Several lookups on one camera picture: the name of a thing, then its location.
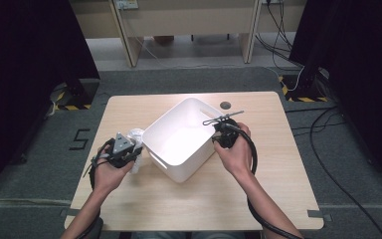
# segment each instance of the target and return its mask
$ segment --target yellow and black tape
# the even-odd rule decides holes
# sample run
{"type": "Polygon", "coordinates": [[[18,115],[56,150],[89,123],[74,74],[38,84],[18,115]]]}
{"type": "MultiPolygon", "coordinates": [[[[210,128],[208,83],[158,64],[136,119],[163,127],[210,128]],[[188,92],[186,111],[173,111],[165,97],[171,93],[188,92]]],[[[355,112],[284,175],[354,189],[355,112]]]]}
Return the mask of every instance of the yellow and black tape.
{"type": "Polygon", "coordinates": [[[313,96],[293,96],[292,92],[288,90],[287,85],[284,83],[284,77],[279,77],[279,82],[282,86],[282,91],[284,92],[285,99],[289,102],[327,102],[326,97],[313,97],[313,96]]]}
{"type": "Polygon", "coordinates": [[[64,98],[65,92],[61,92],[58,95],[57,101],[56,101],[56,109],[62,110],[62,111],[77,111],[77,110],[89,110],[92,105],[78,105],[78,104],[61,104],[61,100],[64,98]]]}

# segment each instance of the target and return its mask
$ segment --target wall socket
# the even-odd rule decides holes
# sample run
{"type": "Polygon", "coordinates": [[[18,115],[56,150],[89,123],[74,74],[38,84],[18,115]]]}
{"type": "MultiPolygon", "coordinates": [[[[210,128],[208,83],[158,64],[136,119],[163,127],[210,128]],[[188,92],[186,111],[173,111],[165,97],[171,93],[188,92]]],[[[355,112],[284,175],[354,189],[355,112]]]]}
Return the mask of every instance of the wall socket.
{"type": "MultiPolygon", "coordinates": [[[[271,0],[271,5],[272,4],[281,4],[283,2],[284,2],[284,0],[271,0]]],[[[268,5],[268,1],[267,0],[262,0],[262,4],[263,5],[268,5]]]]}
{"type": "Polygon", "coordinates": [[[115,3],[119,10],[138,9],[137,0],[115,0],[115,3]]]}

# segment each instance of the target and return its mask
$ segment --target hand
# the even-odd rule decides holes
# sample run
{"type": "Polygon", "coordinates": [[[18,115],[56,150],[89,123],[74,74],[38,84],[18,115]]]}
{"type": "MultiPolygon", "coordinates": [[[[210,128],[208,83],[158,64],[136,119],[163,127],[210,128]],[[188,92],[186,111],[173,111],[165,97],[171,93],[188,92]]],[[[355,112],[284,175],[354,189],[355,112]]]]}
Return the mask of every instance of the hand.
{"type": "MultiPolygon", "coordinates": [[[[238,122],[238,127],[248,136],[251,136],[250,129],[243,123],[238,122]]],[[[219,142],[214,142],[215,150],[222,159],[225,168],[235,177],[242,173],[251,172],[252,154],[247,141],[239,135],[235,144],[231,148],[223,148],[219,142]]]]}
{"type": "Polygon", "coordinates": [[[109,194],[118,188],[123,178],[134,165],[134,161],[131,161],[122,168],[116,168],[109,162],[106,162],[105,158],[100,158],[97,161],[97,164],[101,162],[105,163],[100,164],[95,169],[95,191],[99,191],[105,194],[109,194]]]}

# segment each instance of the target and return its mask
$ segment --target white container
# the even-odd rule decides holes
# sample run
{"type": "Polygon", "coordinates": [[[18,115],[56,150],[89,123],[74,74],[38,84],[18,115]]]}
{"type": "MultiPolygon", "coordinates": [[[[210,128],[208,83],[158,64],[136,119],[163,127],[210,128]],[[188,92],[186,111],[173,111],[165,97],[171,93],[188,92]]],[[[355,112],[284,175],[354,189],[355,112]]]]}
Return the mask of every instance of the white container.
{"type": "Polygon", "coordinates": [[[175,182],[187,180],[214,152],[215,133],[204,120],[221,116],[211,106],[188,98],[145,130],[142,140],[153,162],[175,182]]]}

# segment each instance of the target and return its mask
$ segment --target person's right hand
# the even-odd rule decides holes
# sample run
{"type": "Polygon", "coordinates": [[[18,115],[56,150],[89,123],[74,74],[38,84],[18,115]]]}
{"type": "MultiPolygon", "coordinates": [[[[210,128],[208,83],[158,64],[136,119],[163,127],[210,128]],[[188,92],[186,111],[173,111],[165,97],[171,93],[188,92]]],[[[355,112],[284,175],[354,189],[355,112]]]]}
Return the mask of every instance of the person's right hand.
{"type": "MultiPolygon", "coordinates": [[[[250,129],[245,124],[238,122],[238,127],[248,136],[251,136],[250,129]]],[[[233,176],[237,177],[242,173],[251,172],[251,149],[241,135],[238,136],[231,148],[223,148],[217,141],[214,142],[214,147],[222,159],[223,165],[233,176]]]]}

